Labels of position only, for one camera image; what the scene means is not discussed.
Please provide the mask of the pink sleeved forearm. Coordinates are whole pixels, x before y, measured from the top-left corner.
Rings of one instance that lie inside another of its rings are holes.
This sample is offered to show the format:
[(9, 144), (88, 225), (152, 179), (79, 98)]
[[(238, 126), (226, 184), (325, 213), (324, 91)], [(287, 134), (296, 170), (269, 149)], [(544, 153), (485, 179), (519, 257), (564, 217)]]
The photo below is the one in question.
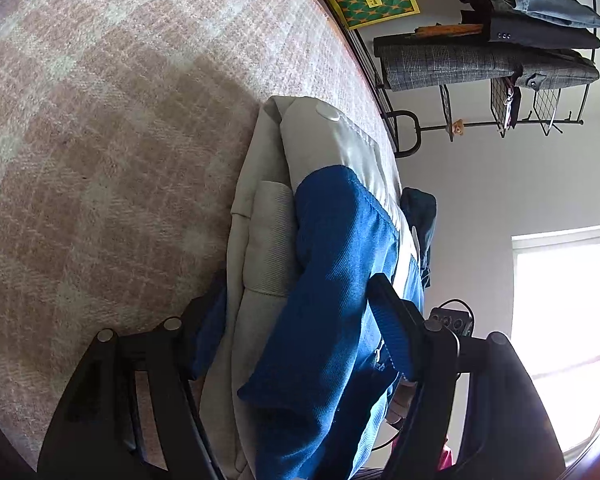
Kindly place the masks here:
[(437, 471), (448, 469), (454, 465), (453, 450), (449, 447), (448, 442), (444, 442), (442, 451), (437, 464)]

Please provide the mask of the white gloved right hand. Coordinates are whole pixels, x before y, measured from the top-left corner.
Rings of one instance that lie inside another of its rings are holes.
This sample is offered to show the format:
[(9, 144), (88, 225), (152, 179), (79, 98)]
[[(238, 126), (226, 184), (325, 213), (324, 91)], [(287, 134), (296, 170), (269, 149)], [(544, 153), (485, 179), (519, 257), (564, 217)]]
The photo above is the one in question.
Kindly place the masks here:
[(396, 430), (401, 428), (410, 410), (416, 390), (416, 382), (408, 382), (405, 379), (401, 379), (396, 386), (396, 391), (393, 393), (386, 415), (386, 422), (392, 428)]

